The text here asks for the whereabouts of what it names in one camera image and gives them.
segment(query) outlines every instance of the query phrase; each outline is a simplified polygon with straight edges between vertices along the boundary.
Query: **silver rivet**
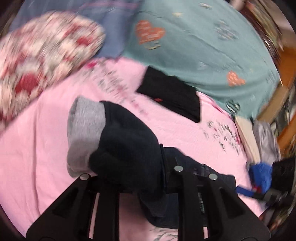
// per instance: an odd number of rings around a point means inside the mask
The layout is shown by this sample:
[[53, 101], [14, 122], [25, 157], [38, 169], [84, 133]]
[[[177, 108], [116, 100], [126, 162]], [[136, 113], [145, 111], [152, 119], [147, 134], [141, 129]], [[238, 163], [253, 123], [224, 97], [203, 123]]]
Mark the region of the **silver rivet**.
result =
[[209, 175], [209, 178], [210, 178], [211, 180], [215, 181], [215, 180], [218, 179], [218, 176], [217, 176], [216, 174], [214, 174], [214, 173], [211, 173], [211, 174]]
[[83, 181], [86, 181], [86, 180], [89, 179], [89, 175], [86, 174], [86, 173], [84, 173], [84, 174], [82, 174], [82, 175], [80, 176], [80, 179], [83, 180]]
[[176, 172], [182, 172], [182, 171], [184, 170], [184, 168], [183, 168], [182, 166], [175, 166], [175, 167], [174, 167], [174, 170], [175, 170]]

